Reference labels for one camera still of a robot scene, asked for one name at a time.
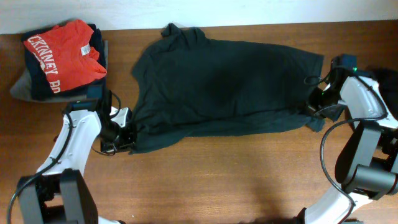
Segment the folded grey garment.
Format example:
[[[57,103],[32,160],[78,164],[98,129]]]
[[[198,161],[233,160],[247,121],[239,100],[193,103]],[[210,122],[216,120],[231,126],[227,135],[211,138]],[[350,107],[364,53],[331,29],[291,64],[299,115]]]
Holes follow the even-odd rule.
[[[39,100],[33,100],[29,90],[31,89],[31,80],[28,77],[29,72],[26,70],[20,79],[16,81],[16,84],[11,87],[11,95],[14,98],[17,98],[18,100],[24,100],[24,101],[33,101],[33,102],[39,102],[39,103],[60,103],[60,102],[68,102],[68,101],[73,101],[73,100],[84,100],[86,98],[86,95],[83,96],[73,96],[69,98],[62,98],[60,96],[56,96],[54,98],[51,98],[49,100],[45,101],[39,101]]]

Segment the black garment pile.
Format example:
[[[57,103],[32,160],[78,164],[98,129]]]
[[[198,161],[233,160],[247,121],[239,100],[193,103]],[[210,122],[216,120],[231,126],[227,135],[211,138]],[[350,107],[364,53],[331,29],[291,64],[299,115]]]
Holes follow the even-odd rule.
[[[389,68],[371,68],[379,83],[379,92],[392,116],[397,119],[397,71]]]

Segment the dark green t-shirt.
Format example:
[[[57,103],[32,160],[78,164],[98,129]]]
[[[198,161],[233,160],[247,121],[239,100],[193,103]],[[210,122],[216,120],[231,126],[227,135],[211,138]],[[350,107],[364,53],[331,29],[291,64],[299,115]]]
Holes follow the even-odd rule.
[[[215,40],[198,28],[169,24],[143,51],[132,74],[133,153],[169,147],[185,137],[280,133],[323,119],[305,110],[323,56],[285,45]]]

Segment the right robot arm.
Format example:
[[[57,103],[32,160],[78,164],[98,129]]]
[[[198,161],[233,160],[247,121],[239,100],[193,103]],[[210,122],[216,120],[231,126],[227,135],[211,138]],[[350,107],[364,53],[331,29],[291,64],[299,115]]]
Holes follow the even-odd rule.
[[[320,83],[326,83],[321,89]],[[397,73],[360,70],[354,55],[342,54],[306,103],[308,113],[334,121],[320,143],[323,173],[331,184],[316,203],[303,208],[294,223],[349,223],[360,207],[397,194]],[[332,177],[326,169],[325,143],[333,130],[350,124],[353,133],[342,149]]]

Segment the folded navy blue garment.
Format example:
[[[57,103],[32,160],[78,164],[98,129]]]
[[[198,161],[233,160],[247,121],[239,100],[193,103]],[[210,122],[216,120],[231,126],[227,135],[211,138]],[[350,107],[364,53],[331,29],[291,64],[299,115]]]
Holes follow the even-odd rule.
[[[89,45],[93,47],[97,52],[99,52],[99,58],[97,62],[103,67],[106,67],[107,51],[105,50],[106,47],[102,39],[101,31],[96,27],[95,24],[88,25],[93,30]],[[87,89],[90,85],[106,84],[106,77],[104,77],[99,80],[95,80],[89,84],[76,87],[72,90],[63,91],[61,93],[54,93],[45,77],[45,73],[40,68],[39,61],[35,58],[34,54],[27,49],[27,47],[24,47],[24,57],[25,65],[27,67],[27,71],[29,72],[28,77],[31,80],[31,89],[29,90],[29,93],[33,100],[45,101],[56,96],[60,96],[62,98],[83,96],[86,95]]]

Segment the folded red printed t-shirt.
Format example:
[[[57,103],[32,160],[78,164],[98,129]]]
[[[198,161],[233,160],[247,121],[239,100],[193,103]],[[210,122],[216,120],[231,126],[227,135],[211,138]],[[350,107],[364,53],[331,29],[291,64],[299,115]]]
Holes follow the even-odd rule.
[[[44,83],[59,94],[104,78],[100,53],[90,45],[94,30],[82,20],[54,26],[23,41],[39,63]]]

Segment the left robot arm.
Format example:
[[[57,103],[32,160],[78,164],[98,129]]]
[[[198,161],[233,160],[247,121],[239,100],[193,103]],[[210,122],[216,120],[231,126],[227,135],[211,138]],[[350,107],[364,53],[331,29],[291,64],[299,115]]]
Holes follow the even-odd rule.
[[[99,154],[113,156],[135,145],[128,107],[112,106],[118,96],[100,85],[89,87],[84,100],[63,111],[63,125],[44,163],[32,176],[21,177],[9,202],[19,202],[24,223],[115,224],[99,215],[83,178],[95,140]]]

